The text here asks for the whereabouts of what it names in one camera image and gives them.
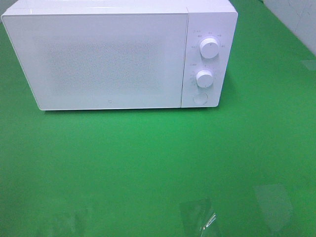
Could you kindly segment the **round white door button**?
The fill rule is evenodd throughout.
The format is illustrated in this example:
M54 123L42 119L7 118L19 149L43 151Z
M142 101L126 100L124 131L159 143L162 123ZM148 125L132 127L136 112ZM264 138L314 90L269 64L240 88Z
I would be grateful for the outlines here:
M208 100L208 95L206 93L198 93L193 97L194 103L198 105L204 105Z

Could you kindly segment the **white microwave door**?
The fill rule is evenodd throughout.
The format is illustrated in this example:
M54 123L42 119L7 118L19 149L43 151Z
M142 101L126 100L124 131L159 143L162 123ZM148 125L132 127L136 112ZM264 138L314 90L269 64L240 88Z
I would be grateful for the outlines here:
M187 14L3 17L41 110L178 108L187 21Z

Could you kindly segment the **white microwave oven body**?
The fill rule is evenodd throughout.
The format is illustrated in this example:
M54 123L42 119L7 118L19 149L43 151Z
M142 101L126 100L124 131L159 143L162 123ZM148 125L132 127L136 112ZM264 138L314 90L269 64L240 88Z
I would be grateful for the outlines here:
M228 0L19 0L3 13L1 20L3 22L6 15L85 14L187 14L182 97L178 108L216 107L219 104L238 18ZM212 59L203 58L199 49L201 41L208 36L214 36L220 42L219 53ZM196 75L202 70L212 72L214 82L211 87L198 87ZM194 103L193 97L198 93L208 95L204 105Z

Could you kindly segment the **clear tape patch centre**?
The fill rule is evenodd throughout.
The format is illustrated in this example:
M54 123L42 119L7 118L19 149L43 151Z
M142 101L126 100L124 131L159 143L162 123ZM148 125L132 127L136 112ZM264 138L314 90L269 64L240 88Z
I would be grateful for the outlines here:
M181 221L186 237L217 237L217 215L210 198L180 204Z

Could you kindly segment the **white microwave knob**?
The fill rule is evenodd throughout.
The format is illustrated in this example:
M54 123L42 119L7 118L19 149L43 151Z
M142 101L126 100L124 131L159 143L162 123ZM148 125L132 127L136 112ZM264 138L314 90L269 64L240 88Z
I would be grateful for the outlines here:
M220 42L214 36L203 39L199 45L200 54L205 59L212 59L218 55Z
M209 70L199 71L196 75L196 82L197 82L198 87L200 88L211 87L214 82L212 72Z

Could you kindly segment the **clear tape patch far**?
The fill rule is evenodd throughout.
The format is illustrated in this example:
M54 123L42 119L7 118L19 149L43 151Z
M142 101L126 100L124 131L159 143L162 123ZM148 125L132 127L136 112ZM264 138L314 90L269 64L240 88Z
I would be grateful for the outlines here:
M302 60L302 64L309 70L316 70L316 60Z

